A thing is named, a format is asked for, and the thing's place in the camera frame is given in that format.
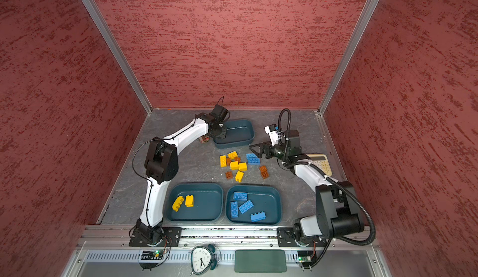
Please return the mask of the yellow brick tall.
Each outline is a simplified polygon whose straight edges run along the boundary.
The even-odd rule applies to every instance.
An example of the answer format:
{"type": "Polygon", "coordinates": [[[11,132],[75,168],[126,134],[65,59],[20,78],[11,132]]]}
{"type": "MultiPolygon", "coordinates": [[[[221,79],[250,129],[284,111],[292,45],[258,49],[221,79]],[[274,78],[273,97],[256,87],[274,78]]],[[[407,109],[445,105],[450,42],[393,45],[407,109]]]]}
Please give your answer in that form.
{"type": "Polygon", "coordinates": [[[220,156],[220,167],[227,166],[227,157],[225,155],[220,156]]]}

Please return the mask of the blue brick thin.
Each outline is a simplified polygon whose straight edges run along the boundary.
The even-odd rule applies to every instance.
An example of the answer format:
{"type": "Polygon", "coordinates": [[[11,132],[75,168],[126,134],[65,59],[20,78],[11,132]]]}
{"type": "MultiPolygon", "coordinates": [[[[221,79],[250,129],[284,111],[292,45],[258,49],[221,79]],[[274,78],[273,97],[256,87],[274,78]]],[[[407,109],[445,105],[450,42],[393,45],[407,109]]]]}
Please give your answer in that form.
{"type": "Polygon", "coordinates": [[[247,201],[248,200],[248,193],[247,192],[234,192],[233,193],[233,200],[234,201],[247,201]]]}

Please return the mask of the blue brick long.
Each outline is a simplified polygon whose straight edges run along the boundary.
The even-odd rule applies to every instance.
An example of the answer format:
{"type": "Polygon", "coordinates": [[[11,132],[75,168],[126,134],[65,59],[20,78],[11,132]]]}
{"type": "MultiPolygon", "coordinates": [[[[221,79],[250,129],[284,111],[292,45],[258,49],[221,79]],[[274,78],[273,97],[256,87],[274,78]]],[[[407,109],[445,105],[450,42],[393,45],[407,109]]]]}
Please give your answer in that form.
{"type": "Polygon", "coordinates": [[[230,203],[230,217],[232,219],[237,218],[239,216],[239,204],[237,201],[232,201],[230,203]]]}

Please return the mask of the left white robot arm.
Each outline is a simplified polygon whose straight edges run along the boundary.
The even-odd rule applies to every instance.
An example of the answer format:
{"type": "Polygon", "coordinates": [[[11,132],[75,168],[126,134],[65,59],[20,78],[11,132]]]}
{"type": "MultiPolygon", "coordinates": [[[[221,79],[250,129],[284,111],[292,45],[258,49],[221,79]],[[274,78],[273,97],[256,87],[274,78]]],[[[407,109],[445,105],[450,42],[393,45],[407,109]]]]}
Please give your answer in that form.
{"type": "Polygon", "coordinates": [[[143,143],[148,145],[144,162],[145,175],[134,173],[148,183],[144,206],[133,227],[132,237],[142,240],[147,246],[155,247],[168,240],[163,226],[163,207],[170,182],[179,171],[179,155],[201,136],[224,139],[227,135],[225,123],[230,111],[216,104],[209,113],[196,114],[194,119],[175,133],[164,138],[154,137],[143,143]]]}

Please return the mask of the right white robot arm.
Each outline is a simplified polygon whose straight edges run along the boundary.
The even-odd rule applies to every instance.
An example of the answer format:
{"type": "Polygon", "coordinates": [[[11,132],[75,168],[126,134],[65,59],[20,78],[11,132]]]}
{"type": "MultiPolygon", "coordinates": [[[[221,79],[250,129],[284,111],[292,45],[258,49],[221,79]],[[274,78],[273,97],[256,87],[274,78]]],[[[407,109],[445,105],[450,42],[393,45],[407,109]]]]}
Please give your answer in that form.
{"type": "Polygon", "coordinates": [[[314,164],[300,148],[263,142],[250,145],[258,158],[275,158],[287,170],[303,180],[315,193],[316,214],[296,220],[295,241],[307,245],[315,238],[340,239],[352,245],[371,244],[376,228],[370,214],[356,198],[353,185],[339,182],[314,164]]]}

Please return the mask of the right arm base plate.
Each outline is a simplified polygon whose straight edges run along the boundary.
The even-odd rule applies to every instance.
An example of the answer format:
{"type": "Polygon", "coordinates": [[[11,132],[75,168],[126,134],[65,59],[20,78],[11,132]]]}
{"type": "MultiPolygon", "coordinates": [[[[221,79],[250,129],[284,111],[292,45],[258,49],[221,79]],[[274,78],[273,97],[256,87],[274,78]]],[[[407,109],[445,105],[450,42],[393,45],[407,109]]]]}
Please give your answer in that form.
{"type": "Polygon", "coordinates": [[[323,248],[327,243],[327,240],[322,240],[319,236],[300,237],[296,235],[296,231],[292,227],[278,227],[276,231],[278,246],[281,248],[323,248]]]}

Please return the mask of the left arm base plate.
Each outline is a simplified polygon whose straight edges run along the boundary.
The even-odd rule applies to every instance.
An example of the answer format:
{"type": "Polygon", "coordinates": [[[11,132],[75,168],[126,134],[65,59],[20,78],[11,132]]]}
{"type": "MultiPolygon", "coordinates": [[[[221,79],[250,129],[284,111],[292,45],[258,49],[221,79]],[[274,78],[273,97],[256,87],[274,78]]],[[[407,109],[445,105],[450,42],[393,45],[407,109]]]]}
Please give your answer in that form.
{"type": "Polygon", "coordinates": [[[133,227],[129,233],[130,247],[177,247],[181,227],[143,228],[133,227]]]}

